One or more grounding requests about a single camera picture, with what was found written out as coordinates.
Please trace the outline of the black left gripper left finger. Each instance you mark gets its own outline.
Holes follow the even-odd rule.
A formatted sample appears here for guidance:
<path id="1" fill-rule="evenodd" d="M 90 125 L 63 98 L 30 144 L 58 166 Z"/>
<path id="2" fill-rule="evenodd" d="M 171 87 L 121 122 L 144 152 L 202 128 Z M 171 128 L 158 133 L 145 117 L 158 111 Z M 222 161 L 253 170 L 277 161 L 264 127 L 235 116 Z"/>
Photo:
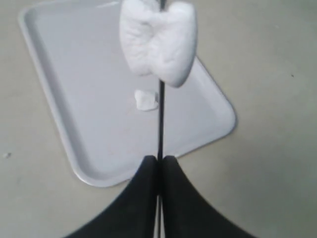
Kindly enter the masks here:
<path id="1" fill-rule="evenodd" d="M 157 209 L 158 162 L 145 156 L 121 194 L 69 238 L 152 238 Z"/>

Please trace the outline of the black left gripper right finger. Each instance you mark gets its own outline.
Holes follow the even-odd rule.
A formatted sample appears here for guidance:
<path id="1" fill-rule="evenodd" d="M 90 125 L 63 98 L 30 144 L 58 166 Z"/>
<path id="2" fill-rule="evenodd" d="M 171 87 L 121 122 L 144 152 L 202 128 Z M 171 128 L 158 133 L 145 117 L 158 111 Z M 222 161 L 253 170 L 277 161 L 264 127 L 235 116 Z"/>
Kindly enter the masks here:
<path id="1" fill-rule="evenodd" d="M 166 238 L 252 238 L 198 193 L 177 159 L 161 163 L 161 195 Z"/>

